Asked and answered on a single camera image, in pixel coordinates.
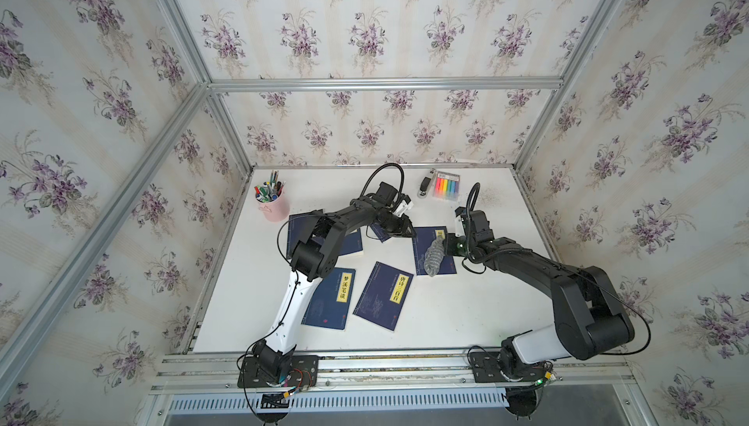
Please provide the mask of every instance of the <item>wall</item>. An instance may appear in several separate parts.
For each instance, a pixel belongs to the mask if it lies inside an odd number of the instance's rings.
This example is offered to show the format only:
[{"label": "wall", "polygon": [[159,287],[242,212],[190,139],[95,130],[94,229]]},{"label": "wall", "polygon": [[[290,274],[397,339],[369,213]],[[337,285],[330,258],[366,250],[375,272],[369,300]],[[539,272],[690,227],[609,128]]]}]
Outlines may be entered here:
[{"label": "wall", "polygon": [[[599,0],[179,1],[220,79],[559,75]],[[547,97],[285,92],[227,103],[261,165],[513,162]]]},{"label": "wall", "polygon": [[[194,80],[154,0],[1,1],[4,344]],[[238,194],[225,155],[199,112],[0,424],[132,423],[151,363],[184,332]]]},{"label": "wall", "polygon": [[661,425],[746,422],[747,23],[747,0],[626,0],[523,171],[563,260],[651,321],[627,360]]}]

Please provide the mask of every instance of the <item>book cover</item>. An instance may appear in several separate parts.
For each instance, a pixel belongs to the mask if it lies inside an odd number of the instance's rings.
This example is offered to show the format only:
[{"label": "book cover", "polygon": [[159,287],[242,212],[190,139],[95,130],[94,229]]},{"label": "book cover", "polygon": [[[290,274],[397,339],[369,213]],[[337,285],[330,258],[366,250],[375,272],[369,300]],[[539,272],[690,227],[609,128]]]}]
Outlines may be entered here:
[{"label": "book cover", "polygon": [[390,239],[390,236],[388,233],[385,232],[385,230],[380,225],[369,225],[369,228],[372,229],[372,232],[377,236],[377,238],[380,240],[381,243],[384,243],[388,239]]},{"label": "book cover", "polygon": [[[299,237],[300,233],[302,232],[303,225],[307,223],[306,219],[297,218],[297,216],[301,217],[301,216],[308,216],[311,214],[312,212],[289,215],[289,219],[291,221],[288,223],[288,233],[286,235],[286,258],[287,259],[291,258],[291,243],[294,242],[297,237]],[[312,238],[312,240],[321,245],[325,242],[325,240],[321,237],[314,237]],[[343,244],[341,245],[340,255],[349,255],[349,254],[356,254],[356,255],[364,254],[364,246],[362,244],[361,228],[346,235],[346,237],[343,239]]]},{"label": "book cover", "polygon": [[377,262],[353,315],[388,330],[395,330],[413,274]]},{"label": "book cover", "polygon": [[314,290],[302,323],[313,327],[346,328],[351,288],[357,272],[336,267]]},{"label": "book cover", "polygon": [[[431,227],[415,227],[414,231],[416,234],[411,238],[411,243],[414,245],[414,260],[417,264],[417,275],[426,275],[427,272],[424,270],[424,257],[426,256],[426,250],[429,249],[432,241],[437,238],[440,234],[443,238],[447,238],[447,227],[446,226],[431,226]],[[458,270],[455,268],[455,260],[451,255],[445,255],[440,264],[440,271],[438,275],[452,275],[457,274]]]}]

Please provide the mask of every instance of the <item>aluminum frame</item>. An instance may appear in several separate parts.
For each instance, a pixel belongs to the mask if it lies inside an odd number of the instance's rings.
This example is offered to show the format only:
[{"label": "aluminum frame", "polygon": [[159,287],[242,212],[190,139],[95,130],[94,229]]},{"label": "aluminum frame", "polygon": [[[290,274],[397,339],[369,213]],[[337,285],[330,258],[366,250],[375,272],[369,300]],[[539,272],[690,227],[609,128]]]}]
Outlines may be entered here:
[{"label": "aluminum frame", "polygon": [[51,333],[57,319],[72,304],[83,281],[99,261],[101,253],[106,251],[130,214],[130,207],[156,175],[207,95],[205,83],[196,84],[192,88],[172,119],[138,161],[133,172],[104,206],[96,225],[70,254],[61,270],[28,310],[11,339],[0,350],[0,398],[7,397],[17,377],[24,372]]},{"label": "aluminum frame", "polygon": [[562,86],[549,96],[549,99],[538,116],[533,128],[528,132],[528,138],[520,149],[518,159],[515,161],[515,168],[520,173],[525,171],[533,153],[538,148],[538,144],[546,135],[551,121],[559,110],[559,106],[572,92],[577,79],[582,75],[585,64],[593,57],[598,42],[604,37],[608,25],[616,18],[617,9],[623,0],[601,0],[595,8],[593,15],[588,20],[588,24],[577,43],[575,50],[570,56],[567,66],[562,71]]},{"label": "aluminum frame", "polygon": [[558,76],[476,76],[442,78],[273,78],[216,80],[208,87],[217,93],[259,91],[383,91],[383,90],[555,90]]}]

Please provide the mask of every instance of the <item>white table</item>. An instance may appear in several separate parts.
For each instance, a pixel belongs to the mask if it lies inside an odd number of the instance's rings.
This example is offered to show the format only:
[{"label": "white table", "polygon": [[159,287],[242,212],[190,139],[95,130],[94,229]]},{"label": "white table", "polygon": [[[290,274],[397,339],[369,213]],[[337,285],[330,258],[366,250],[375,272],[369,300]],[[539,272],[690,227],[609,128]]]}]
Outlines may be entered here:
[{"label": "white table", "polygon": [[[281,170],[291,213],[323,208],[332,212],[358,197],[372,169]],[[494,236],[507,236],[548,256],[510,169],[440,169],[461,176],[460,202],[475,182],[481,182],[476,209],[486,213]],[[407,213],[414,226],[446,225],[454,232],[457,202],[432,196],[417,198],[417,188],[428,169],[405,169],[404,193],[415,201]],[[251,185],[267,180],[269,171],[257,169]],[[380,181],[398,187],[397,169],[384,169]],[[283,222],[270,223],[257,209],[254,194],[239,217],[223,267],[195,343],[195,353],[244,351],[265,335],[286,291],[288,264],[276,249],[276,233]],[[416,276],[410,286],[394,332],[352,315],[376,261],[416,273],[410,239],[385,243],[368,239],[362,229],[364,254],[343,256],[337,266],[356,269],[346,329],[302,326],[297,350],[395,350],[455,348],[479,344],[498,346],[504,338],[541,328],[554,321],[551,300],[522,281],[487,270],[473,275],[455,257],[457,275]],[[281,249],[286,250],[286,229]],[[471,265],[475,270],[482,267]]]}]

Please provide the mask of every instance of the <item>pink pen cup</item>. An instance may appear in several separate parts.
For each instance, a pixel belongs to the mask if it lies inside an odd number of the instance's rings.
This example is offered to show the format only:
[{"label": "pink pen cup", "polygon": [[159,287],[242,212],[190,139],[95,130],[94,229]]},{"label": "pink pen cup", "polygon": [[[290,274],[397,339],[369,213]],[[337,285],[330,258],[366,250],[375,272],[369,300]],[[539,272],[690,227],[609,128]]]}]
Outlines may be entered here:
[{"label": "pink pen cup", "polygon": [[289,206],[283,190],[281,191],[281,195],[272,202],[263,203],[257,199],[256,201],[257,209],[263,212],[265,219],[269,222],[280,222],[288,217]]}]

